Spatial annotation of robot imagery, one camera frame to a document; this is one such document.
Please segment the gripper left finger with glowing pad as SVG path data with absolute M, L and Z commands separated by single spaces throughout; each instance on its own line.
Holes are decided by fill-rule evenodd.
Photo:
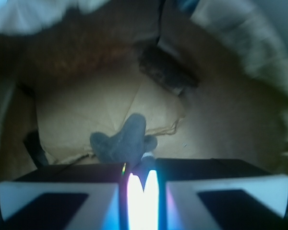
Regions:
M 0 230 L 141 230 L 127 163 L 46 166 L 0 183 Z

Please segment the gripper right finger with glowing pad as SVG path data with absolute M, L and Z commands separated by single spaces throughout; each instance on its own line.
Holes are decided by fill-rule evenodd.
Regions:
M 288 230 L 288 175 L 238 159 L 146 160 L 161 230 Z

